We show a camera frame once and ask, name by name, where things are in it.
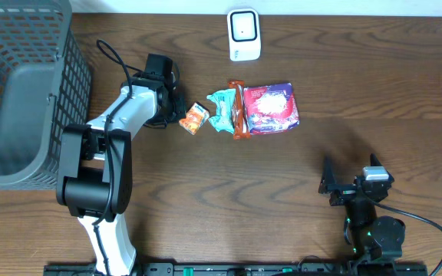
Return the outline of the orange Kleenex tissue pack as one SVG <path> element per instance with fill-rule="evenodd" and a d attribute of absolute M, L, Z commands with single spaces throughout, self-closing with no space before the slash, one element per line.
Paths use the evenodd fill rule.
<path fill-rule="evenodd" d="M 194 103 L 186 112 L 186 117 L 179 124 L 187 132 L 195 135 L 199 128 L 209 119 L 209 111 L 198 103 Z"/>

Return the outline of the red snack bar wrapper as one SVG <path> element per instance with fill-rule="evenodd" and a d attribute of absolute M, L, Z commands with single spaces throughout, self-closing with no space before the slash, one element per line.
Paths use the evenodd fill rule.
<path fill-rule="evenodd" d="M 246 111 L 243 98 L 244 82 L 242 80 L 230 80 L 228 82 L 229 88 L 235 90 L 235 100 L 232 107 L 232 122 L 233 122 L 233 139 L 249 139 L 251 137 L 249 126 L 246 120 Z"/>

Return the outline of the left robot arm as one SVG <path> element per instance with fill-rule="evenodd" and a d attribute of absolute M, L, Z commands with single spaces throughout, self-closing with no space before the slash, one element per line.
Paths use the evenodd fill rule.
<path fill-rule="evenodd" d="M 133 184 L 131 144 L 141 128 L 164 129 L 185 117 L 176 68 L 169 57 L 149 54 L 145 69 L 127 77 L 105 112 L 64 128 L 56 197 L 91 240 L 97 259 L 91 274 L 134 272 L 137 250 L 124 215 Z"/>

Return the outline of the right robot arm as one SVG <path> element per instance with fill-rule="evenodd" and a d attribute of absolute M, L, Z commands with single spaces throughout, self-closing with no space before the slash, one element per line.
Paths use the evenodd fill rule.
<path fill-rule="evenodd" d="M 405 225 L 397 218 L 378 216 L 377 204 L 388 197 L 394 178 L 370 155 L 370 165 L 350 184 L 342 184 L 324 159 L 318 192 L 329 194 L 329 205 L 343 205 L 346 211 L 345 241 L 355 250 L 355 258 L 347 263 L 350 275 L 398 275 L 395 260 L 402 256 Z"/>

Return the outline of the red purple pad packet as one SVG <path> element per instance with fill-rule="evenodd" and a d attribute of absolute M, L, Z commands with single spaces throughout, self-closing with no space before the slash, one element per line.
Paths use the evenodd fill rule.
<path fill-rule="evenodd" d="M 246 87 L 243 99 L 252 135 L 281 133 L 299 125 L 291 83 Z"/>

